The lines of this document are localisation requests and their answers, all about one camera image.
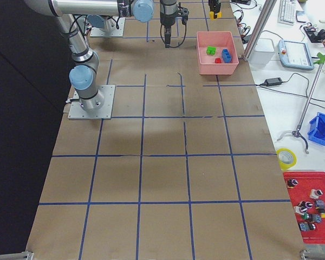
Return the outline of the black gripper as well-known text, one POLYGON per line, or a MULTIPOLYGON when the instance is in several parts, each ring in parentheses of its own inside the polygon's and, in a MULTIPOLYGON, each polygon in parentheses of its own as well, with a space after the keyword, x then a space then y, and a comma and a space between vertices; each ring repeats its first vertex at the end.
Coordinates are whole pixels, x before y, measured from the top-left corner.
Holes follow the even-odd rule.
POLYGON ((164 42, 167 48, 171 44, 171 28, 176 22, 177 12, 176 0, 160 1, 160 23, 164 27, 164 42))
POLYGON ((219 0, 208 0, 208 5, 210 8, 220 8, 219 0))

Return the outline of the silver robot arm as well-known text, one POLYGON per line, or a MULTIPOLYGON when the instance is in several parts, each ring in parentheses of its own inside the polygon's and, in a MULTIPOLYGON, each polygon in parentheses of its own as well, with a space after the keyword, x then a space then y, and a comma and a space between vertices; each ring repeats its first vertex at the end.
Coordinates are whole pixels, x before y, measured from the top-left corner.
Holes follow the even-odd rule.
POLYGON ((56 17, 60 33, 67 39, 76 66, 69 73, 71 84, 79 96, 82 111, 99 111, 105 105, 105 95, 96 85, 99 66, 97 54, 90 48, 81 32, 75 15, 135 17, 149 21, 154 14, 153 1, 26 1, 33 11, 56 17))
MULTIPOLYGON (((189 11, 183 8, 176 1, 160 1, 160 21, 165 28, 174 25, 176 18, 181 17, 183 24, 187 23, 189 11)), ((88 22, 95 28, 104 29, 106 23, 109 27, 119 29, 118 22, 121 18, 134 16, 139 22, 145 23, 150 21, 154 15, 153 1, 119 1, 119 17, 115 19, 112 16, 105 15, 88 15, 88 22)))

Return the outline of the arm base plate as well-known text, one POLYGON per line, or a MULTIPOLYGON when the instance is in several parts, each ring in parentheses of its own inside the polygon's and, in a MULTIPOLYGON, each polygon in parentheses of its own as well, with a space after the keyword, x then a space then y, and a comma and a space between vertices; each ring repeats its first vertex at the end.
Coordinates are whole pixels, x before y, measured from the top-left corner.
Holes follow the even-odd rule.
POLYGON ((68 119, 70 120, 110 120, 112 117, 115 97, 115 85, 99 85, 95 97, 81 99, 74 91, 70 103, 68 119))
POLYGON ((125 18, 114 16, 95 16, 88 17, 88 22, 92 26, 90 36, 92 38, 113 38, 123 37, 125 18))

